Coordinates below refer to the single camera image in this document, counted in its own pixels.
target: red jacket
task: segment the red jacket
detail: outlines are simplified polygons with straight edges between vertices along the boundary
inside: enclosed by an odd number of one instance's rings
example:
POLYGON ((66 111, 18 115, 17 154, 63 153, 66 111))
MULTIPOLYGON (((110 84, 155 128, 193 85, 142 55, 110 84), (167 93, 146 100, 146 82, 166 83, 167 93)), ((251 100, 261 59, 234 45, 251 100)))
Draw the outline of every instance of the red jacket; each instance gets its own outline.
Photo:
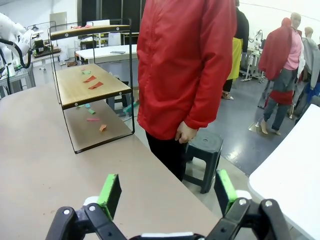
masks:
POLYGON ((266 38, 259 69, 270 81, 276 79, 288 61, 292 45, 291 21, 282 21, 282 26, 272 31, 266 38))
POLYGON ((232 68, 234 0, 147 0, 137 43, 139 124, 173 139, 182 121, 193 129, 217 116, 232 68))

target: pink shirt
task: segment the pink shirt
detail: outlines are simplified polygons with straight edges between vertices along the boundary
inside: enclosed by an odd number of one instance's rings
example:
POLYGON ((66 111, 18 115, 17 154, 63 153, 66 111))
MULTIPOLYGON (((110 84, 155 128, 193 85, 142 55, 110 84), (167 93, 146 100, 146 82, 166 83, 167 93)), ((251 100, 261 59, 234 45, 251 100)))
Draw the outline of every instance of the pink shirt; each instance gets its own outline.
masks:
POLYGON ((292 28, 292 45, 289 53, 288 61, 284 68, 287 70, 296 70, 299 67, 299 58, 302 50, 302 40, 299 33, 292 28))

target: yellow apron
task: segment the yellow apron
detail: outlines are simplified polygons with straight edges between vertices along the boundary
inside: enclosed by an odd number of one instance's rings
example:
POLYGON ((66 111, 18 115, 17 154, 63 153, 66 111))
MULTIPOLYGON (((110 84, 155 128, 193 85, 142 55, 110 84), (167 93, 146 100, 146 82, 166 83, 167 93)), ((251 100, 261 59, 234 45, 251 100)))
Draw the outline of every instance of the yellow apron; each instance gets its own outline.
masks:
POLYGON ((243 44, 242 39, 233 38, 233 41, 232 41, 232 70, 231 70, 227 80, 230 80, 230 79, 236 80, 239 77, 242 44, 243 44))

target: green foam pad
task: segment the green foam pad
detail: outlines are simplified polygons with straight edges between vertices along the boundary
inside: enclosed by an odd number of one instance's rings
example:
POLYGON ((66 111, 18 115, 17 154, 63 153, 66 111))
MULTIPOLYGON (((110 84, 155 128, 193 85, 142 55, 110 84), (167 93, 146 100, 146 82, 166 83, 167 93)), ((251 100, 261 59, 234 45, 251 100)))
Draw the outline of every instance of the green foam pad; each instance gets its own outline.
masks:
POLYGON ((109 174, 100 192, 97 204, 112 221, 121 195, 121 186, 118 174, 109 174))
POLYGON ((223 216, 227 214, 232 204, 238 198, 236 189, 234 188, 226 170, 216 171, 214 190, 218 198, 218 202, 223 216))
POLYGON ((91 74, 91 71, 82 71, 83 74, 91 74))

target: black pants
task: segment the black pants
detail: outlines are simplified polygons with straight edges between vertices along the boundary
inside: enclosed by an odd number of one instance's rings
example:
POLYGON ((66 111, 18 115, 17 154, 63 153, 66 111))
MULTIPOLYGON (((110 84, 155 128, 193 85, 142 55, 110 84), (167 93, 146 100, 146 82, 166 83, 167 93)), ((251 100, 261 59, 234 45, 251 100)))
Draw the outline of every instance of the black pants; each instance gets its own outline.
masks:
POLYGON ((186 146, 175 139, 159 140, 145 132, 151 152, 172 172, 180 181, 186 171, 186 146))
POLYGON ((223 91, 230 93, 233 81, 233 79, 225 81, 223 85, 223 91))

